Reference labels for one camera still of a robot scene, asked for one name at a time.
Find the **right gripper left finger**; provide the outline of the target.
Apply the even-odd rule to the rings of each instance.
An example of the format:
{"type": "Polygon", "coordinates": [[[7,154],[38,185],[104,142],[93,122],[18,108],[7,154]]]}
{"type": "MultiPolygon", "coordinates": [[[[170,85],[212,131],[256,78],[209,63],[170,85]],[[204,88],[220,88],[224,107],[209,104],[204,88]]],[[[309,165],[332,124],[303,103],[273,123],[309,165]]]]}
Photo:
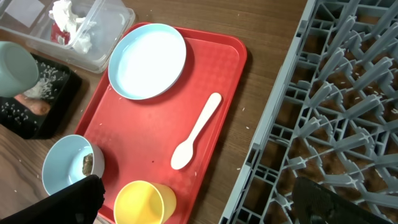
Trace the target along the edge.
{"type": "Polygon", "coordinates": [[[1,220],[1,224],[92,224],[104,203],[100,177],[89,175],[1,220]]]}

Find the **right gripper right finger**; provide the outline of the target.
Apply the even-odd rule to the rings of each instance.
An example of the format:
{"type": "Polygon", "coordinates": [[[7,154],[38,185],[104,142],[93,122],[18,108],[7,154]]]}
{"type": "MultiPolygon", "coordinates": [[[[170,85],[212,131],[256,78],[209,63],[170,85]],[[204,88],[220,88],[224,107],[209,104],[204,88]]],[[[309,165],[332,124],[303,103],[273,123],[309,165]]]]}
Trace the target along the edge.
{"type": "Polygon", "coordinates": [[[369,192],[356,184],[361,198],[350,202],[316,182],[298,177],[292,191],[295,216],[300,223],[392,223],[395,196],[385,191],[369,192]]]}

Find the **brown food lump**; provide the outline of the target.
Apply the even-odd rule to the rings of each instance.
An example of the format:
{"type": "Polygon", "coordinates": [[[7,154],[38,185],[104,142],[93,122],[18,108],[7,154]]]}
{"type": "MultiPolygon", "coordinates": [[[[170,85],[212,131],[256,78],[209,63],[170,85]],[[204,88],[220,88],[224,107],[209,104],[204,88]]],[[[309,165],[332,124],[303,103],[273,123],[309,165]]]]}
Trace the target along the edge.
{"type": "Polygon", "coordinates": [[[83,175],[88,176],[91,174],[92,170],[93,170],[93,153],[90,153],[83,158],[82,173],[83,175]]]}

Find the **small light blue bowl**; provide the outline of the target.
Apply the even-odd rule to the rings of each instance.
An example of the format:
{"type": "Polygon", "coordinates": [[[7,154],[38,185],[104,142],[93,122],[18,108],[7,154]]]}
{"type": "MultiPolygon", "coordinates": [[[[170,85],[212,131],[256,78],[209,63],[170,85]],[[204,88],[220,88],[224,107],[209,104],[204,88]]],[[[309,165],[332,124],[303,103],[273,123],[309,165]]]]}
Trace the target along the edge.
{"type": "Polygon", "coordinates": [[[91,174],[101,177],[105,161],[98,146],[77,134],[58,140],[47,153],[42,168],[42,183],[47,194],[53,195],[87,177],[82,173],[83,158],[90,153],[93,153],[91,174]]]}

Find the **yellow plastic cup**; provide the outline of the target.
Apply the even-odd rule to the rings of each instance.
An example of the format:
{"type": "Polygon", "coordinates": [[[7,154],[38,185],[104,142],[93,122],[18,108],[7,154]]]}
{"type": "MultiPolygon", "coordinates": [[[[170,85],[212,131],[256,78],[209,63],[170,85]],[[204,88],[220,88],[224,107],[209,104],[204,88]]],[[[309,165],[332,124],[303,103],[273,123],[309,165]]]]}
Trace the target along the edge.
{"type": "Polygon", "coordinates": [[[117,224],[163,224],[174,213],[177,198],[162,184],[137,180],[125,185],[114,201],[117,224]]]}

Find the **white plastic spoon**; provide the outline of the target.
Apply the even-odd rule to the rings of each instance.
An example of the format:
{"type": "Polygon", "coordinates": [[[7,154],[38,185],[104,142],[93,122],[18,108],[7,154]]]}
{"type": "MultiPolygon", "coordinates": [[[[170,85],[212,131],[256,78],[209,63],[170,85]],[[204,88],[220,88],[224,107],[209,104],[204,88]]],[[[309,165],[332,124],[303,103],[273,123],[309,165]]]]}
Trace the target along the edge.
{"type": "Polygon", "coordinates": [[[191,161],[193,157],[194,142],[200,131],[221,103],[221,100],[222,96],[219,93],[212,93],[209,96],[188,138],[181,142],[174,150],[170,161],[172,169],[180,170],[191,161]]]}

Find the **white rice pile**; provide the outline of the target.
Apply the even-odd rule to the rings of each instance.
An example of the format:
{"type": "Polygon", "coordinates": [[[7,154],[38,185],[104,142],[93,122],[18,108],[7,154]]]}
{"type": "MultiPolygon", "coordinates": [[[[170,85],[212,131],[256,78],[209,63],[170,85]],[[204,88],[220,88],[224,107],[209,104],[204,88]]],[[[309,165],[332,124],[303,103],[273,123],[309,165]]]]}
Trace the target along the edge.
{"type": "Polygon", "coordinates": [[[52,100],[60,89],[56,85],[61,84],[61,81],[65,79],[67,74],[44,62],[37,62],[37,65],[39,80],[34,87],[25,91],[24,95],[34,99],[52,100]]]}

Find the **green bowl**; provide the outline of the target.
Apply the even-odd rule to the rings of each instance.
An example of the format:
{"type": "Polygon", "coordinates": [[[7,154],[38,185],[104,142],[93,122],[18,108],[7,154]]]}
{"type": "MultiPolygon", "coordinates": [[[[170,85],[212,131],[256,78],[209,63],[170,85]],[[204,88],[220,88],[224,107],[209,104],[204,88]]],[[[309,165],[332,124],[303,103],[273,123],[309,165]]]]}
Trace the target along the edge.
{"type": "Polygon", "coordinates": [[[21,94],[38,80],[38,66],[30,52],[17,43],[1,41],[1,97],[21,94]]]}

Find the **large light blue plate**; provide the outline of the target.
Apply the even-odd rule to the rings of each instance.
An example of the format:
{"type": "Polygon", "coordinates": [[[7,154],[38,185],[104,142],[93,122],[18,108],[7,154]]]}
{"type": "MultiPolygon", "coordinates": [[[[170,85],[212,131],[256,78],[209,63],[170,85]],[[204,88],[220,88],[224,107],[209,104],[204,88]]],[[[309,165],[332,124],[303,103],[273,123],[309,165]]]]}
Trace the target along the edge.
{"type": "Polygon", "coordinates": [[[124,98],[153,98],[179,79],[186,57],[186,43],[177,29],[166,24],[146,24],[130,31],[113,50],[109,82],[124,98]]]}

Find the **white tissue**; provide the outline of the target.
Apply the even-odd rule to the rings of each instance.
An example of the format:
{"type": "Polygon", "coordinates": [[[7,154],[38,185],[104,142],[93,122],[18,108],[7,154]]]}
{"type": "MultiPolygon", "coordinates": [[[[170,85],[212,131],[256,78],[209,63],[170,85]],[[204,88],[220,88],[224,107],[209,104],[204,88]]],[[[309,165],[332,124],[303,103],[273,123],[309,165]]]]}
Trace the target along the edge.
{"type": "Polygon", "coordinates": [[[87,26],[82,29],[83,33],[78,34],[78,30],[85,21],[85,17],[78,17],[72,12],[72,2],[70,0],[55,1],[52,9],[49,11],[49,18],[55,22],[60,30],[70,33],[70,41],[72,47],[79,54],[87,54],[90,50],[91,37],[87,30],[92,28],[96,22],[89,22],[87,26]]]}

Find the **red snack wrapper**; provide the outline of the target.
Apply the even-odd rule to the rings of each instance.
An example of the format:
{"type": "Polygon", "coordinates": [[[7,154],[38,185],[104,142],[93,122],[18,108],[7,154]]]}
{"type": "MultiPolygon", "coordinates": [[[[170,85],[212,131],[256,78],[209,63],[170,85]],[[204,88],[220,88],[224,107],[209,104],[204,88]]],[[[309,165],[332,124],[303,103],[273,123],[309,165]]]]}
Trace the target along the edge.
{"type": "Polygon", "coordinates": [[[67,45],[70,41],[70,33],[60,30],[58,25],[54,22],[51,27],[50,40],[60,45],[67,45]]]}

